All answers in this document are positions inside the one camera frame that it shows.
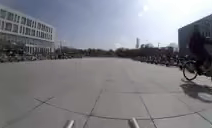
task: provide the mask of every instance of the sky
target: sky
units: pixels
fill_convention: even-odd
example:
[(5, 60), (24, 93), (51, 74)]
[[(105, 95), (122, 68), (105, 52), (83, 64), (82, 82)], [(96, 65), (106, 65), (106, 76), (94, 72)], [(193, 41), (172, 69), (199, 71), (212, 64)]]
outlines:
[(134, 48), (178, 43), (178, 28), (212, 13), (212, 0), (0, 0), (55, 26), (62, 45)]

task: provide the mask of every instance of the distant building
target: distant building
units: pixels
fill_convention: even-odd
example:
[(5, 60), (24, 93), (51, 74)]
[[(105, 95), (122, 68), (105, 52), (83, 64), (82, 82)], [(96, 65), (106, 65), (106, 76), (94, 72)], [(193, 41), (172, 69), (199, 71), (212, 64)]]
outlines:
[(140, 48), (144, 48), (145, 47), (145, 44), (141, 44)]
[(0, 42), (23, 43), (27, 53), (54, 51), (55, 28), (0, 4)]
[[(210, 37), (212, 39), (212, 14), (206, 16), (198, 21), (188, 24), (178, 30), (178, 45), (180, 55), (191, 55), (188, 49), (188, 43), (190, 41), (190, 36), (193, 32), (194, 25), (199, 26), (200, 33), (205, 37)], [(212, 52), (212, 47), (207, 47), (207, 50)]]
[(136, 48), (137, 49), (139, 48), (139, 43), (140, 43), (140, 39), (139, 38), (136, 38)]

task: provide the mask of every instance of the bicycle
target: bicycle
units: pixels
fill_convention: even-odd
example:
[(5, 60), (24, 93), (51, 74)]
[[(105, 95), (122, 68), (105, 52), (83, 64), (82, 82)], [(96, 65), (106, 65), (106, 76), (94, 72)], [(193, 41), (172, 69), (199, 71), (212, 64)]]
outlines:
[[(194, 60), (187, 61), (183, 65), (183, 70), (182, 70), (183, 75), (184, 75), (185, 79), (187, 79), (188, 81), (192, 81), (192, 80), (196, 79), (196, 77), (199, 75), (196, 68), (195, 68), (195, 65), (196, 65), (196, 61), (194, 61)], [(194, 76), (192, 78), (187, 77), (187, 75), (186, 75), (187, 71), (190, 72), (191, 74), (194, 74)], [(200, 75), (205, 75), (207, 77), (211, 77), (211, 81), (212, 81), (212, 70), (207, 71), (207, 72), (203, 72)]]

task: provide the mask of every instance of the concrete ground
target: concrete ground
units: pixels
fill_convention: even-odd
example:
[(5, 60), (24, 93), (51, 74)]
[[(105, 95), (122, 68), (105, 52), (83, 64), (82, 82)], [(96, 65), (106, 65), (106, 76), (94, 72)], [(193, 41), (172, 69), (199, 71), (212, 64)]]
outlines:
[(0, 64), (0, 128), (212, 128), (212, 83), (116, 58)]

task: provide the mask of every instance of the person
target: person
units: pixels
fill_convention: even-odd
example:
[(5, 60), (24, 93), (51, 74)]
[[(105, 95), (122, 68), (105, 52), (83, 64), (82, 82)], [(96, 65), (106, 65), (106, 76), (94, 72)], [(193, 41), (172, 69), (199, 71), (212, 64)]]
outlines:
[(201, 35), (198, 25), (195, 25), (189, 42), (189, 50), (196, 57), (196, 70), (198, 74), (202, 74), (200, 67), (204, 65), (205, 62), (207, 62), (208, 65), (212, 63), (212, 56), (207, 52), (205, 44), (212, 45), (212, 40)]

